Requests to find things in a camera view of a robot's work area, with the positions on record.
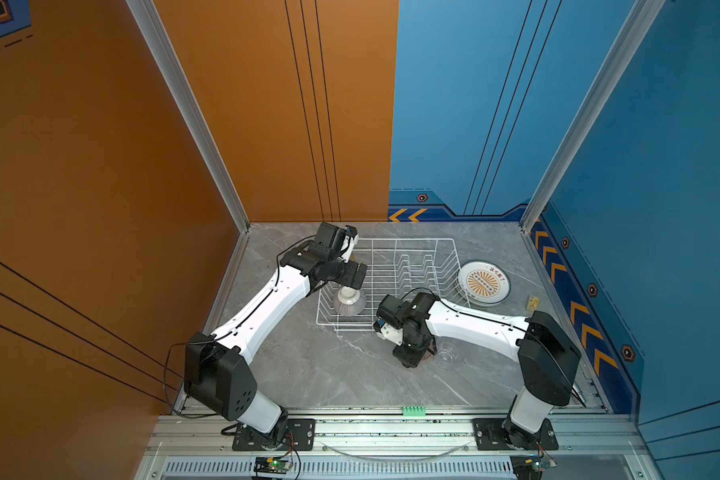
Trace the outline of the pink glass cup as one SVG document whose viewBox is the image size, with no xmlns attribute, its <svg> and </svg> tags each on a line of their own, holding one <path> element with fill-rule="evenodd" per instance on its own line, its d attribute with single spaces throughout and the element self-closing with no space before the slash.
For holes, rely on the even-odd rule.
<svg viewBox="0 0 720 480">
<path fill-rule="evenodd" d="M 423 367 L 428 362 L 432 361 L 435 357 L 436 357 L 436 354 L 433 353 L 431 350 L 425 351 L 417 364 L 417 368 Z"/>
</svg>

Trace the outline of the clear glass cup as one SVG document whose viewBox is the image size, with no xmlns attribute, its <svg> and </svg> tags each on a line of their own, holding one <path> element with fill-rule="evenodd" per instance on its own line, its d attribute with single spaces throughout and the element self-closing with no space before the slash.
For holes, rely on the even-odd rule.
<svg viewBox="0 0 720 480">
<path fill-rule="evenodd" d="M 437 354 L 435 363 L 442 369 L 451 369 L 461 361 L 460 349 L 452 339 L 441 338 L 437 340 Z"/>
</svg>

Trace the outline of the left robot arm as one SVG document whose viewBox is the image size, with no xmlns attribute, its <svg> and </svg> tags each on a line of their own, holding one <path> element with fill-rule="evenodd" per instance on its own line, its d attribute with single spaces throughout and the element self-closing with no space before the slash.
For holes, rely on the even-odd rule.
<svg viewBox="0 0 720 480">
<path fill-rule="evenodd" d="M 285 315 L 328 284 L 358 294 L 368 266 L 351 259 L 356 227 L 321 223 L 317 232 L 275 257 L 274 273 L 230 320 L 185 344 L 183 390 L 215 414 L 256 431 L 271 446 L 284 442 L 287 410 L 258 390 L 251 371 L 257 351 Z"/>
</svg>

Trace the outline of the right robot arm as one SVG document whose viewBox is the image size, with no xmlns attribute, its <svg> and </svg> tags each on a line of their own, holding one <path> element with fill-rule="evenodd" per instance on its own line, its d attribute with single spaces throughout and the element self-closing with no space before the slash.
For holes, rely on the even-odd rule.
<svg viewBox="0 0 720 480">
<path fill-rule="evenodd" d="M 406 368 L 415 368 L 439 352 L 439 342 L 455 339 L 491 350 L 519 365 L 523 387 L 502 421 L 500 431 L 512 449 L 541 445 L 549 413 L 569 404 L 581 353 L 549 314 L 529 317 L 482 312 L 449 302 L 423 290 L 411 300 L 385 296 L 373 329 L 395 344 L 393 355 Z"/>
</svg>

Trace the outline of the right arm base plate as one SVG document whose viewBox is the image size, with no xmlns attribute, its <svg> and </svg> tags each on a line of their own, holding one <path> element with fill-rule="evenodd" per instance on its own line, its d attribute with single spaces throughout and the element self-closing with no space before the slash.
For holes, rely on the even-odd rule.
<svg viewBox="0 0 720 480">
<path fill-rule="evenodd" d="M 473 434 L 480 451 L 556 451 L 559 443 L 552 423 L 544 419 L 536 433 L 529 433 L 512 424 L 508 418 L 475 418 Z"/>
</svg>

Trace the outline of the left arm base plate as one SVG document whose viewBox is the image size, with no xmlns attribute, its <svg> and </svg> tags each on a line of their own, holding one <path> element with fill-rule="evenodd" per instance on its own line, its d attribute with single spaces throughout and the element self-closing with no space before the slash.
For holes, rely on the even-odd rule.
<svg viewBox="0 0 720 480">
<path fill-rule="evenodd" d="M 314 446 L 315 427 L 316 421 L 313 418 L 289 418 L 268 433 L 241 425 L 236 429 L 232 449 L 240 452 L 285 452 L 290 448 L 299 453 L 311 451 Z"/>
</svg>

